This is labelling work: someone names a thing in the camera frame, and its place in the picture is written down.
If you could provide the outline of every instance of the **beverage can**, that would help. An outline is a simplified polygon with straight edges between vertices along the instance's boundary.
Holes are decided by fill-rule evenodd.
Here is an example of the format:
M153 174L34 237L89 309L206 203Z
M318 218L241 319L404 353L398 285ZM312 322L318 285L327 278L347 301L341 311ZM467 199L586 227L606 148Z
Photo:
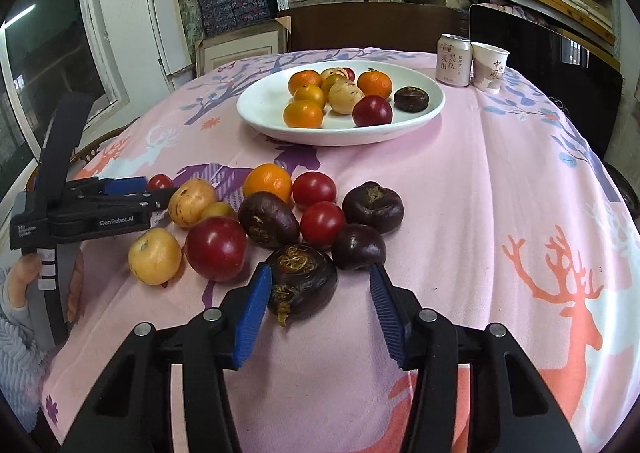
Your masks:
M453 87L467 87L471 76L471 40L443 34L438 40L436 79Z

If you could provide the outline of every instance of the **paper cup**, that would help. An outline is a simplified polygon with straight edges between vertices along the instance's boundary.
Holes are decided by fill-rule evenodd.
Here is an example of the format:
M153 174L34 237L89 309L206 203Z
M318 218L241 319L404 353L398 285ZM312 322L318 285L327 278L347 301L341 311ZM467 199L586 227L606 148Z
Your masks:
M486 43L471 42L474 48L474 87L489 94L500 92L509 51Z

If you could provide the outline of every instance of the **yellow apple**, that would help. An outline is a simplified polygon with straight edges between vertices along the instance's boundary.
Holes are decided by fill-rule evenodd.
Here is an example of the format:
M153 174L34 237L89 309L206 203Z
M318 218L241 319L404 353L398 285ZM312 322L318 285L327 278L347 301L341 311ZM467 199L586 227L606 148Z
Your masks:
M129 248L129 269L148 285L161 285L172 279L181 262L180 243L162 227L149 229Z
M203 178L185 182L169 200L169 216L180 227L191 227L200 222L202 210L217 199L216 190Z

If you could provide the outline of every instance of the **pink tablecloth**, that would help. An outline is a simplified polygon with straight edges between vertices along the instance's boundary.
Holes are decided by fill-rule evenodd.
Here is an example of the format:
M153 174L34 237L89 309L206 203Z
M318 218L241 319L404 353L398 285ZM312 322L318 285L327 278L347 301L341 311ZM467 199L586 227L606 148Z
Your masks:
M236 99L247 85L335 58L396 62L428 75L435 67L433 54L372 48L228 64L152 109L85 174L203 176L236 205L246 173L263 162L293 177L330 175L339 202L366 180L395 189L406 216L386 239L392 280L456 324L507 325L584 452L599 451L640 390L640 239L600 161L564 113L511 70L499 96L445 87L439 117L386 143L314 148L267 140L241 123ZM184 241L181 229L170 230ZM85 244L84 314L44 385L59 439L136 323L184 324L229 289L190 269L166 289L136 281L127 267L135 237ZM250 259L267 254L252 247ZM465 373L455 451L465 436ZM386 352L366 273L341 272L328 307L288 331L267 317L253 356L226 379L246 453L392 453L412 396L411 375ZM184 451L184 430L176 429Z

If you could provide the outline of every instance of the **white wall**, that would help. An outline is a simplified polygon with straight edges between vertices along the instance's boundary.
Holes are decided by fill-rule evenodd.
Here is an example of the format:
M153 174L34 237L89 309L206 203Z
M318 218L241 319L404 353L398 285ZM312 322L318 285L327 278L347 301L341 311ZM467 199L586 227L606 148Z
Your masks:
M626 0L620 0L620 31L620 73L625 83L606 160L640 194L640 104L635 97L640 75L640 24Z
M116 64L130 102L108 112L82 138L86 144L101 134L126 125L169 95L158 64L158 50L146 0L100 0Z

